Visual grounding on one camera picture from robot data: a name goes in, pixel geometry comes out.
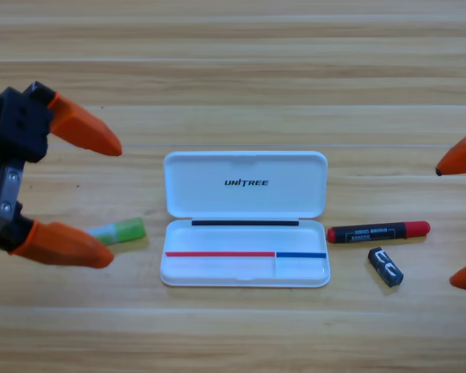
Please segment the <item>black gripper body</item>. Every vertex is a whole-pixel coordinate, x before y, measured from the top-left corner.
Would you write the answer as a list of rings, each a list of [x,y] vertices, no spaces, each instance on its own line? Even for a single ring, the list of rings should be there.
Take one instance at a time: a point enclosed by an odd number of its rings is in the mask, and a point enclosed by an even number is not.
[[[18,202],[24,165],[37,163],[48,149],[52,110],[38,101],[31,85],[24,92],[8,87],[0,93],[0,250],[18,248],[33,221],[21,215]]]

